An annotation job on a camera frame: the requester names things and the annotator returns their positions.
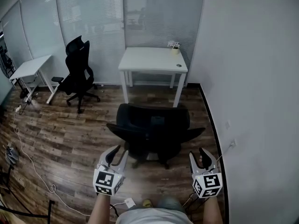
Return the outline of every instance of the wooden floor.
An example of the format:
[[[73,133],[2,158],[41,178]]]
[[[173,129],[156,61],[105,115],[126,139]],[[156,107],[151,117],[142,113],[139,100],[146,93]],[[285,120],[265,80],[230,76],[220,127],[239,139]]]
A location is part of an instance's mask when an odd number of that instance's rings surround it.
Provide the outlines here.
[[[129,88],[129,99],[135,104],[147,104],[172,107],[176,90],[168,87],[139,86]],[[119,86],[104,86],[90,90],[97,94],[101,102],[86,97],[82,102],[82,114],[77,114],[77,100],[66,104],[67,96],[58,92],[51,105],[46,104],[50,92],[45,88],[36,90],[36,99],[28,105],[22,115],[15,116],[15,125],[20,128],[20,137],[24,151],[34,160],[37,172],[50,187],[55,184],[56,193],[72,208],[90,214],[96,198],[93,189],[93,172],[99,157],[107,148],[124,141],[113,135],[106,127],[107,122],[115,122],[118,106],[123,103],[122,90]],[[67,208],[59,199],[48,192],[44,183],[33,170],[30,160],[21,152],[21,144],[13,131],[14,108],[22,100],[20,91],[13,91],[6,102],[7,111],[0,124],[0,142],[6,146],[12,142],[20,153],[20,159],[11,173],[10,187],[24,205],[35,214],[48,213],[49,200],[56,203],[52,207],[52,224],[85,224],[88,217]],[[189,167],[189,151],[199,154],[198,148],[204,147],[218,157],[214,134],[200,92],[195,88],[184,88],[180,105],[189,109],[191,127],[205,127],[205,132],[182,145],[180,154],[169,161],[170,170],[154,163],[142,164],[132,169],[134,162],[128,159],[125,169],[126,179],[111,203],[122,203],[128,197],[136,204],[149,198],[157,203],[163,195],[176,197],[184,203],[192,193],[192,178]],[[4,149],[1,149],[0,165],[5,171]],[[9,208],[26,211],[12,195],[5,194],[4,200]],[[224,196],[218,195],[222,217],[224,219]],[[196,208],[201,201],[194,204]],[[120,213],[126,211],[126,205],[116,206]],[[193,214],[195,223],[202,221],[203,206]],[[111,223],[116,216],[111,209]],[[26,223],[46,223],[45,219],[19,216]]]

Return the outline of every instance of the power strip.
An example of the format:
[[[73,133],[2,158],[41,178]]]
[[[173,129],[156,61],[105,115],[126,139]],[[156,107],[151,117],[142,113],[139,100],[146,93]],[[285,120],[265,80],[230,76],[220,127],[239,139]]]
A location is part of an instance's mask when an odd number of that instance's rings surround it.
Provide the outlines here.
[[[20,106],[18,106],[18,107],[16,107],[15,109],[14,109],[14,112],[19,112],[19,110],[22,108],[22,105],[20,105]]]

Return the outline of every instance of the baseboard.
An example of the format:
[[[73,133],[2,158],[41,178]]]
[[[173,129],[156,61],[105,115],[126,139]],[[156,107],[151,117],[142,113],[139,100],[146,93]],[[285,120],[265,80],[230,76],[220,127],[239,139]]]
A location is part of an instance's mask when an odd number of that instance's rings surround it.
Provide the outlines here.
[[[214,137],[215,137],[215,141],[216,141],[217,151],[218,151],[218,154],[219,154],[219,157],[220,157],[222,155],[221,148],[220,148],[220,143],[219,143],[218,135],[217,135],[217,132],[216,132],[215,124],[214,124],[214,121],[213,121],[213,117],[212,117],[211,111],[209,109],[209,106],[207,104],[206,96],[205,96],[205,94],[204,94],[204,92],[201,88],[201,85],[200,84],[195,84],[195,85],[197,85],[197,87],[199,88],[202,99],[205,103],[206,111],[207,111],[207,114],[209,116],[209,119],[210,119],[210,122],[211,122],[211,125],[212,125],[212,129],[213,129],[213,133],[214,133]],[[219,162],[220,162],[220,166],[221,166],[222,181],[223,181],[223,193],[224,193],[224,205],[225,205],[225,224],[228,224],[229,223],[228,187],[227,187],[227,182],[226,182],[226,175],[225,175],[223,159],[221,158],[219,160]]]

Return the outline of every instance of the small box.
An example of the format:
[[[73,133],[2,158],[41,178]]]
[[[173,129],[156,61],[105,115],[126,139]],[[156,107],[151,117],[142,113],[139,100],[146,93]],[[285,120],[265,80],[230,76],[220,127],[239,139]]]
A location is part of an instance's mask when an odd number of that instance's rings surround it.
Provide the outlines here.
[[[120,174],[110,173],[95,169],[93,175],[93,187],[98,193],[114,196],[122,185],[123,177]]]
[[[195,176],[193,181],[193,188],[199,198],[217,196],[222,186],[221,173]]]

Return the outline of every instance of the chair headrest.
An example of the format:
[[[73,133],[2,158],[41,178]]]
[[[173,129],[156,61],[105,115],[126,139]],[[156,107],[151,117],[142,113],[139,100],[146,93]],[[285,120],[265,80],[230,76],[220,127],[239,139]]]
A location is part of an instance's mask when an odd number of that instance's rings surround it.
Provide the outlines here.
[[[82,36],[78,36],[77,38],[75,38],[74,40],[72,40],[71,42],[69,42],[67,45],[66,45],[66,48],[65,48],[65,52],[67,54],[67,56],[78,50],[78,49],[81,49],[84,47],[84,43],[83,41],[81,40],[81,37]]]

